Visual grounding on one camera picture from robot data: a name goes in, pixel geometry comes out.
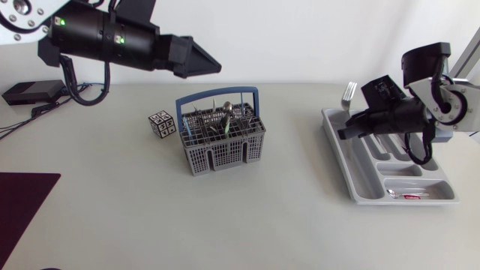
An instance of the dark red mat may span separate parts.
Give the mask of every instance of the dark red mat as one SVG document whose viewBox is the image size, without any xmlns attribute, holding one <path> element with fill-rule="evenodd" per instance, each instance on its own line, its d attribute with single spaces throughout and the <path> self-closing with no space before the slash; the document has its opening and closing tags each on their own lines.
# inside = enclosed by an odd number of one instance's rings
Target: dark red mat
<svg viewBox="0 0 480 270">
<path fill-rule="evenodd" d="M 0 172 L 0 269 L 59 178 L 53 173 Z"/>
</svg>

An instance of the gray cutlery tray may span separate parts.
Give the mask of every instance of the gray cutlery tray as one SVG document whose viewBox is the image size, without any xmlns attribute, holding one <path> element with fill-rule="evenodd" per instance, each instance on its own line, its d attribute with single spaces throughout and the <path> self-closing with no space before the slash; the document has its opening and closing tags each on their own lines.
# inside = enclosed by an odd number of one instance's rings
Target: gray cutlery tray
<svg viewBox="0 0 480 270">
<path fill-rule="evenodd" d="M 397 134 L 341 140 L 338 130 L 349 118 L 341 109 L 322 109 L 323 128 L 340 164 L 350 196 L 359 205 L 438 206 L 458 203 L 458 197 L 434 158 L 423 165 L 413 163 L 397 141 Z M 422 152 L 419 136 L 410 137 L 412 150 Z M 421 199 L 395 199 L 398 194 L 429 193 Z"/>
</svg>

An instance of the dishwasher cutlery basket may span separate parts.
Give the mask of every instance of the dishwasher cutlery basket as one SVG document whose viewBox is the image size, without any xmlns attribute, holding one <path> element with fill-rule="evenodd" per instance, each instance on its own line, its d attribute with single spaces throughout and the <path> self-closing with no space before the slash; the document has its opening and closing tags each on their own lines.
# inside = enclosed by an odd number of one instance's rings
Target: dishwasher cutlery basket
<svg viewBox="0 0 480 270">
<path fill-rule="evenodd" d="M 253 94 L 253 108 L 249 103 L 232 106 L 234 116 L 230 120 L 227 135 L 220 124 L 224 115 L 223 106 L 215 108 L 215 111 L 213 108 L 199 109 L 182 114 L 183 104 L 233 93 Z M 208 173 L 211 169 L 227 169 L 261 158 L 266 129 L 260 119 L 257 88 L 228 87 L 191 94 L 176 100 L 176 109 L 178 132 L 194 176 Z"/>
</svg>

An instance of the black power supply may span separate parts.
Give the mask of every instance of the black power supply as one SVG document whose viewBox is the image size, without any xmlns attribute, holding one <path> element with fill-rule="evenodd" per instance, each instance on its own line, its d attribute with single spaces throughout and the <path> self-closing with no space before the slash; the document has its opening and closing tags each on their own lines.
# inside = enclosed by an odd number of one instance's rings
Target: black power supply
<svg viewBox="0 0 480 270">
<path fill-rule="evenodd" d="M 54 103 L 62 96 L 65 84 L 57 80 L 38 82 L 20 82 L 8 89 L 2 97 L 8 105 L 35 104 L 36 102 Z"/>
</svg>

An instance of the blue basket handle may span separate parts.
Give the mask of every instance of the blue basket handle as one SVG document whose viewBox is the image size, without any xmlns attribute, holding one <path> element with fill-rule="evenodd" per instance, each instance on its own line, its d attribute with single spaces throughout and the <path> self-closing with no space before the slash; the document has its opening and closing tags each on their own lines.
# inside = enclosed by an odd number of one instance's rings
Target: blue basket handle
<svg viewBox="0 0 480 270">
<path fill-rule="evenodd" d="M 183 121 L 182 121 L 182 105 L 187 104 L 193 101 L 198 101 L 202 98 L 208 98 L 215 95 L 224 95 L 224 94 L 235 94 L 235 93 L 252 93 L 253 94 L 253 108 L 255 109 L 255 116 L 260 117 L 259 111 L 259 102 L 258 102 L 258 89 L 253 86 L 234 86 L 213 89 L 208 91 L 203 91 L 196 94 L 191 94 L 186 97 L 179 98 L 175 101 L 177 106 L 177 123 L 178 130 L 183 131 Z"/>
</svg>

